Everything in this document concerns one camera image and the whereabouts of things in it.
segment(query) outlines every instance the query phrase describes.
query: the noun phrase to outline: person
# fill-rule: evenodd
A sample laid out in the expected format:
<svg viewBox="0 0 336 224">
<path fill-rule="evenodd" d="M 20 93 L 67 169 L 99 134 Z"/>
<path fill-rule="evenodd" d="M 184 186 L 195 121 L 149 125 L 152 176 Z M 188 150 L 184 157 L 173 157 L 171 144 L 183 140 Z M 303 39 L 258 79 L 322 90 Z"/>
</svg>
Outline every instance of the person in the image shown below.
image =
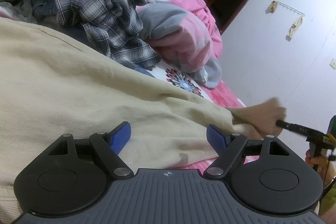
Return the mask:
<svg viewBox="0 0 336 224">
<path fill-rule="evenodd" d="M 306 152 L 306 163 L 313 167 L 318 165 L 318 173 L 324 182 L 324 197 L 320 204 L 319 215 L 327 224 L 336 224 L 336 171 L 332 162 L 327 158 L 318 156 L 315 158 L 310 157 L 310 151 Z"/>
</svg>

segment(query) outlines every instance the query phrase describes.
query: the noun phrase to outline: crosshair logo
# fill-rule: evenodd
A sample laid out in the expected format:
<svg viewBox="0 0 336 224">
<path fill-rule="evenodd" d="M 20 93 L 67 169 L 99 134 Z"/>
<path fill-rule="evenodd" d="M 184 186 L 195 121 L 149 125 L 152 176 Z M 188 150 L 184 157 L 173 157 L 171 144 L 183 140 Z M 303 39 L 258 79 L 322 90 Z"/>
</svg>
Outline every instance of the crosshair logo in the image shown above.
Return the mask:
<svg viewBox="0 0 336 224">
<path fill-rule="evenodd" d="M 164 173 L 162 173 L 162 174 L 164 174 L 164 175 L 167 176 L 167 177 L 170 177 L 170 176 L 173 175 L 173 173 L 170 172 L 170 171 L 166 171 L 166 172 L 164 172 Z"/>
</svg>

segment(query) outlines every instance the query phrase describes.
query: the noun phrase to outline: hand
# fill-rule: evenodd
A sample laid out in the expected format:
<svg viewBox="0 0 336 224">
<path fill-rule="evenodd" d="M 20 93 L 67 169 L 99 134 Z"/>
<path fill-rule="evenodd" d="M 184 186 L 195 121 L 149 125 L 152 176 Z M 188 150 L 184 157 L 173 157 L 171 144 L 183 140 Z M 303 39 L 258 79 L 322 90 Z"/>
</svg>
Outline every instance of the hand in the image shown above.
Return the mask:
<svg viewBox="0 0 336 224">
<path fill-rule="evenodd" d="M 313 167 L 315 164 L 319 166 L 317 173 L 321 176 L 322 180 L 324 181 L 324 187 L 327 187 L 331 183 L 334 176 L 336 175 L 334 165 L 332 164 L 332 162 L 328 164 L 327 158 L 323 156 L 310 158 L 309 150 L 306 152 L 305 161 L 310 167 Z"/>
</svg>

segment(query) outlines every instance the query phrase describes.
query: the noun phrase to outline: wall outlet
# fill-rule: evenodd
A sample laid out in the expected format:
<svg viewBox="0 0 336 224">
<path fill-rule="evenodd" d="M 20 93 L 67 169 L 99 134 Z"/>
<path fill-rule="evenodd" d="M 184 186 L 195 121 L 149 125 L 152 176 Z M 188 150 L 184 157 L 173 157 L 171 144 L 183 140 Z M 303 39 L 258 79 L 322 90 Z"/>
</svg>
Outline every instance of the wall outlet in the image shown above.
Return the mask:
<svg viewBox="0 0 336 224">
<path fill-rule="evenodd" d="M 330 65 L 333 69 L 336 69 L 336 59 L 333 58 L 330 62 Z"/>
</svg>

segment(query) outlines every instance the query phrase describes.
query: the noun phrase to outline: wall-mounted hanger rack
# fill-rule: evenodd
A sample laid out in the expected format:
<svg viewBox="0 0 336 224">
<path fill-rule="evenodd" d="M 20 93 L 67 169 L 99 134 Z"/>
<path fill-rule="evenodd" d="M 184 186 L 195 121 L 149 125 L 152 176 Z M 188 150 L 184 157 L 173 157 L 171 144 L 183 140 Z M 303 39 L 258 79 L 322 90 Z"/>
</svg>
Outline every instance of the wall-mounted hanger rack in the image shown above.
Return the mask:
<svg viewBox="0 0 336 224">
<path fill-rule="evenodd" d="M 305 16 L 304 13 L 302 13 L 302 12 L 300 12 L 300 11 L 294 9 L 293 7 L 288 6 L 287 4 L 284 4 L 284 3 L 280 2 L 280 1 L 277 1 L 277 3 L 278 3 L 280 6 L 283 6 L 283 7 L 287 8 L 287 9 L 289 9 L 289 10 L 291 10 L 291 11 L 293 11 L 293 12 L 295 12 L 295 13 L 301 15 L 301 16 Z"/>
</svg>

